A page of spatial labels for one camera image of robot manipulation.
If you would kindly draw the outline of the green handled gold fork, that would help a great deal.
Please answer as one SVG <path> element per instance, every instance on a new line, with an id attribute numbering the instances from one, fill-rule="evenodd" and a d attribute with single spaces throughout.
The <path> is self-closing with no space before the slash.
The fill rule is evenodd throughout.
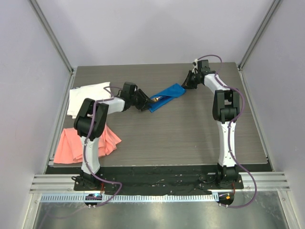
<path id="1" fill-rule="evenodd" d="M 157 97 L 152 98 L 151 100 L 154 101 L 154 102 L 157 102 L 161 99 L 162 99 L 162 96 L 157 96 Z"/>

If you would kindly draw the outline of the blue cloth napkin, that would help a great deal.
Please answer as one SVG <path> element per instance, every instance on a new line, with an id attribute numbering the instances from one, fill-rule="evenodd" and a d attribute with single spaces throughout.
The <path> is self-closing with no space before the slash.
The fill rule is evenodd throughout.
<path id="1" fill-rule="evenodd" d="M 182 88 L 178 83 L 175 83 L 163 91 L 151 96 L 151 99 L 157 96 L 162 96 L 162 99 L 152 104 L 152 107 L 149 109 L 150 112 L 153 113 L 171 100 L 182 96 L 185 92 L 186 90 L 184 88 Z"/>

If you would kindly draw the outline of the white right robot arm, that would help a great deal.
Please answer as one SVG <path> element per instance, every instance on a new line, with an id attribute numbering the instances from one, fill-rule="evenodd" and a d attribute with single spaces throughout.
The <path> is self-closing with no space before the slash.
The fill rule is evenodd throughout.
<path id="1" fill-rule="evenodd" d="M 188 72 L 182 87 L 196 89 L 199 84 L 203 84 L 214 94 L 212 115 L 217 123 L 220 138 L 215 183 L 220 188 L 227 188 L 238 179 L 234 131 L 235 118 L 240 113 L 240 96 L 237 91 L 229 88 L 215 71 L 211 71 L 208 60 L 194 60 L 193 69 Z"/>

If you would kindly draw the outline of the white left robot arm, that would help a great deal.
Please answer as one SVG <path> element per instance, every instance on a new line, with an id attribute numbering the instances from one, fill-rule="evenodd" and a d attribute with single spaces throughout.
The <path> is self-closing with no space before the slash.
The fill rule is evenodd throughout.
<path id="1" fill-rule="evenodd" d="M 104 90 L 111 97 L 100 100 L 85 98 L 74 121 L 74 129 L 81 139 L 83 149 L 80 175 L 72 177 L 77 188 L 97 190 L 103 182 L 98 145 L 106 127 L 107 115 L 124 112 L 132 106 L 145 111 L 156 103 L 134 83 L 125 82 L 117 95 L 111 92 L 111 86 L 106 86 Z"/>

